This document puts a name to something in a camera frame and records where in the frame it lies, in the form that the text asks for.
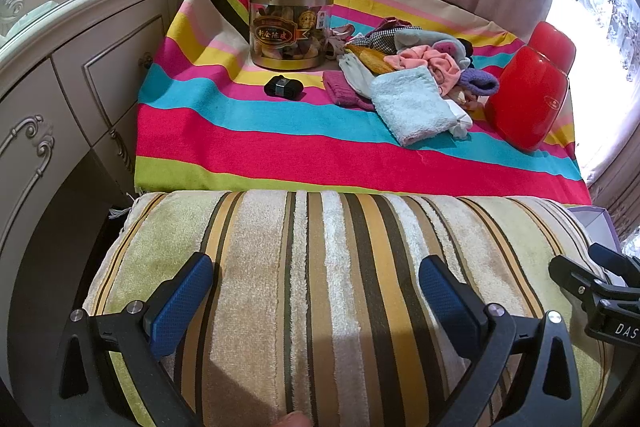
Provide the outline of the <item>pink fleece cloth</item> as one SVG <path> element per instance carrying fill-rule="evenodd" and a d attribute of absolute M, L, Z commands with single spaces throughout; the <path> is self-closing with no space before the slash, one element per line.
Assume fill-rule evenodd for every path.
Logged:
<path fill-rule="evenodd" d="M 404 49 L 395 55 L 386 55 L 383 61 L 395 70 L 425 66 L 434 77 L 441 96 L 446 96 L 451 91 L 462 73 L 449 53 L 437 51 L 427 44 Z"/>

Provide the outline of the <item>cream carved cabinet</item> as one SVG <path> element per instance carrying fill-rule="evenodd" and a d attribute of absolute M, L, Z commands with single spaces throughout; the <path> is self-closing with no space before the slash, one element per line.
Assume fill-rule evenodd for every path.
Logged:
<path fill-rule="evenodd" d="M 1 377 L 47 387 L 112 207 L 134 191 L 137 92 L 182 0 L 68 0 L 1 50 Z"/>

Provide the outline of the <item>red thermos flask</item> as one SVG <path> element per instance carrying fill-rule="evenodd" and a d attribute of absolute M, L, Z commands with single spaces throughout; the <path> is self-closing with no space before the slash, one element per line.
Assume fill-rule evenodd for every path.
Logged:
<path fill-rule="evenodd" d="M 574 42 L 547 22 L 535 27 L 499 77 L 485 117 L 503 140 L 523 152 L 537 150 L 558 118 L 576 57 Z"/>

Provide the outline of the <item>multicolour striped table cloth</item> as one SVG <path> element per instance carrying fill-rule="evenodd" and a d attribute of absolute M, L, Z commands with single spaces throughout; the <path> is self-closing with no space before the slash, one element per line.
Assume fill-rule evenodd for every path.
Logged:
<path fill-rule="evenodd" d="M 573 113 L 524 153 L 473 114 L 468 135 L 400 145 L 378 115 L 333 104 L 320 70 L 296 101 L 266 94 L 250 59 L 248 0 L 183 0 L 138 94 L 134 185 L 178 190 L 344 190 L 527 195 L 587 205 Z"/>

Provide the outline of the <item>yellow orange cloth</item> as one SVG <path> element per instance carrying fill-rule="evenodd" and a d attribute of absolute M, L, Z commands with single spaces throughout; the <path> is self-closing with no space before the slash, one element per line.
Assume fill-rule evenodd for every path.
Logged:
<path fill-rule="evenodd" d="M 355 54 L 359 61 L 375 76 L 395 72 L 393 66 L 390 66 L 385 61 L 386 54 L 379 50 L 367 48 L 366 46 L 355 46 L 351 43 L 346 46 L 346 49 Z"/>

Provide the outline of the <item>light blue towel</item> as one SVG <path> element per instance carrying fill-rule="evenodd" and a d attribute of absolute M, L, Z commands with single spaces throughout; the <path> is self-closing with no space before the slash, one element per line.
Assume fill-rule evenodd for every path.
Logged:
<path fill-rule="evenodd" d="M 458 122 L 426 66 L 379 75 L 371 83 L 371 101 L 401 146 L 433 138 Z"/>

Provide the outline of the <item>purple white storage box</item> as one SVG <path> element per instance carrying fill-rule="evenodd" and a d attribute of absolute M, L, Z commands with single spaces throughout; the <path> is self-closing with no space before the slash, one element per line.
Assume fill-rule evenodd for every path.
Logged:
<path fill-rule="evenodd" d="M 608 210 L 597 206 L 575 206 L 568 210 L 586 229 L 594 243 L 602 244 L 619 254 L 622 252 L 620 239 Z"/>

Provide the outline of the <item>small black box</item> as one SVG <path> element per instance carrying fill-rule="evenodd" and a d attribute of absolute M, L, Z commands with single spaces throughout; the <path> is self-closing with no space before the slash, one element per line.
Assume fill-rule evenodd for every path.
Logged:
<path fill-rule="evenodd" d="M 284 98 L 288 101 L 299 100 L 304 92 L 304 85 L 297 79 L 275 75 L 264 86 L 265 95 L 271 98 Z"/>

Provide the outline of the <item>purple knitted sock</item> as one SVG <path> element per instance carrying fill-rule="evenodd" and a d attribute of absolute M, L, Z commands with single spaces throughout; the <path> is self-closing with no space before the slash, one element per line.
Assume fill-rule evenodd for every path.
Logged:
<path fill-rule="evenodd" d="M 458 80 L 458 85 L 476 96 L 491 96 L 498 92 L 500 84 L 496 76 L 483 69 L 467 68 Z"/>

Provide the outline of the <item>pale green ribbed cloth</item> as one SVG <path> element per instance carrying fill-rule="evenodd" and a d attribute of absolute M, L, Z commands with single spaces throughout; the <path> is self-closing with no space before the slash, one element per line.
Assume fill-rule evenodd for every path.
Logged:
<path fill-rule="evenodd" d="M 337 64 L 352 90 L 361 98 L 370 100 L 371 84 L 374 81 L 374 75 L 370 69 L 355 54 L 350 52 L 337 57 Z"/>

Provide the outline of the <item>grey blue plush sock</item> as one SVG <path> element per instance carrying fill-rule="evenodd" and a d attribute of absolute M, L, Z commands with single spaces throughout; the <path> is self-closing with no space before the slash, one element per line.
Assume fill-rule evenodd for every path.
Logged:
<path fill-rule="evenodd" d="M 394 45 L 397 52 L 415 46 L 430 46 L 436 51 L 449 54 L 461 69 L 473 65 L 471 43 L 443 32 L 413 27 L 401 28 L 394 33 Z"/>

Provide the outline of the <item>gold lidded snack jar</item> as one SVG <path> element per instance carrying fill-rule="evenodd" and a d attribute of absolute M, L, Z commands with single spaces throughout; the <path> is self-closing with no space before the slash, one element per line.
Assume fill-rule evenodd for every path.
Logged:
<path fill-rule="evenodd" d="M 250 56 L 266 69 L 316 68 L 326 59 L 334 0 L 250 0 Z"/>

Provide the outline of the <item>striped plush cushion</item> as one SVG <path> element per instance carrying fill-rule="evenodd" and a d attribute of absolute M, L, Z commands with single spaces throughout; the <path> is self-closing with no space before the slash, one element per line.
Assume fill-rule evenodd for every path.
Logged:
<path fill-rule="evenodd" d="M 141 196 L 93 279 L 84 308 L 149 298 L 201 251 L 219 269 L 164 364 L 209 426 L 268 426 L 302 412 L 318 426 L 423 426 L 460 381 L 457 356 L 418 271 L 437 256 L 486 303 L 567 321 L 592 421 L 613 351 L 553 283 L 549 261 L 589 267 L 590 237 L 537 197 L 305 191 Z"/>

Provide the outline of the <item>black white checked cloth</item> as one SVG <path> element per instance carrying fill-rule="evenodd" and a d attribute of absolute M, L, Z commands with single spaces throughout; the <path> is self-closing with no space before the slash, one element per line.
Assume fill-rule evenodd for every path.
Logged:
<path fill-rule="evenodd" d="M 382 29 L 373 31 L 368 36 L 355 37 L 349 40 L 349 44 L 380 51 L 386 55 L 395 55 L 397 46 L 395 44 L 395 34 L 398 28 Z"/>

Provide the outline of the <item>pink floral bow scarf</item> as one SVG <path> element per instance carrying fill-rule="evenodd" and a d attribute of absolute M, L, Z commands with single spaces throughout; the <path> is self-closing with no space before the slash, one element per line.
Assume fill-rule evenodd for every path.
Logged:
<path fill-rule="evenodd" d="M 342 55 L 345 52 L 347 43 L 352 40 L 354 32 L 355 26 L 353 24 L 326 28 L 324 30 L 324 36 L 326 37 L 324 55 L 326 58 L 328 60 L 336 60 L 337 57 Z"/>

